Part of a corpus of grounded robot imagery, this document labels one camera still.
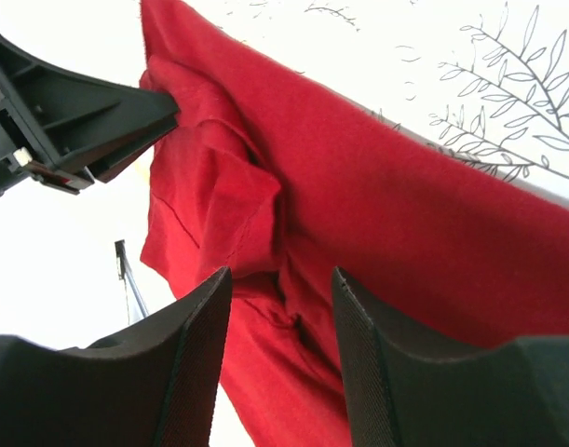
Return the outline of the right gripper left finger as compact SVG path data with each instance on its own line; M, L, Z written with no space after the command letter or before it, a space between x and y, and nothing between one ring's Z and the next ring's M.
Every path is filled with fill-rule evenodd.
M0 446L205 446L232 298L228 268L86 348L0 335Z

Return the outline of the red t shirt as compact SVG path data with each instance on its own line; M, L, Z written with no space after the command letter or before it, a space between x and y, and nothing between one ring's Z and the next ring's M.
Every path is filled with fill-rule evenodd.
M183 298L222 266L222 386L258 446L347 446L332 270L461 341L569 334L569 211L452 161L230 38L142 3L170 93L141 259Z

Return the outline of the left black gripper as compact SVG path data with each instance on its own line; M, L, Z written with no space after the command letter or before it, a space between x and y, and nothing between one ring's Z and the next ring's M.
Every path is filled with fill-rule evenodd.
M93 177L109 183L176 128L178 111L166 93L62 69L0 34L0 197L27 178L73 195Z

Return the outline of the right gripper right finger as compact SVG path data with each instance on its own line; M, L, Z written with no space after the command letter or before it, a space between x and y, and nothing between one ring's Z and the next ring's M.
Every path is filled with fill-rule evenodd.
M333 314L356 446L569 446L569 336L480 349L338 268Z

